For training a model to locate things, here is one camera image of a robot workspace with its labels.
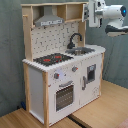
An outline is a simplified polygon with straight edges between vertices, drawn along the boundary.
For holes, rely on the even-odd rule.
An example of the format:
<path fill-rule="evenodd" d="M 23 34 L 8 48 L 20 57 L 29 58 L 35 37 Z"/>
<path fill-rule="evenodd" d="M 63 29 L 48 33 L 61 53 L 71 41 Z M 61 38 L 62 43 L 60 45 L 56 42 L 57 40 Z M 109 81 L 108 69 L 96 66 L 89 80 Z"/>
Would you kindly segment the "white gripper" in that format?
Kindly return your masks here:
<path fill-rule="evenodd" d="M 105 0 L 89 0 L 89 26 L 100 27 L 103 17 L 103 8 L 106 6 Z"/>

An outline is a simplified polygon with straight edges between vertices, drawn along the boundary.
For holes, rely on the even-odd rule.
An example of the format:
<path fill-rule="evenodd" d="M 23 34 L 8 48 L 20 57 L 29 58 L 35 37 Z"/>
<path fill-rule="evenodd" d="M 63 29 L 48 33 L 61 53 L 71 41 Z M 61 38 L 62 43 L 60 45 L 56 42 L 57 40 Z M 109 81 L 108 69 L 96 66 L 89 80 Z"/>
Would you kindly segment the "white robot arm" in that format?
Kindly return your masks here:
<path fill-rule="evenodd" d="M 105 33 L 110 37 L 128 34 L 128 26 L 123 25 L 127 14 L 124 5 L 107 6 L 105 0 L 89 0 L 89 26 L 100 27 L 103 19 L 109 22 L 105 28 Z"/>

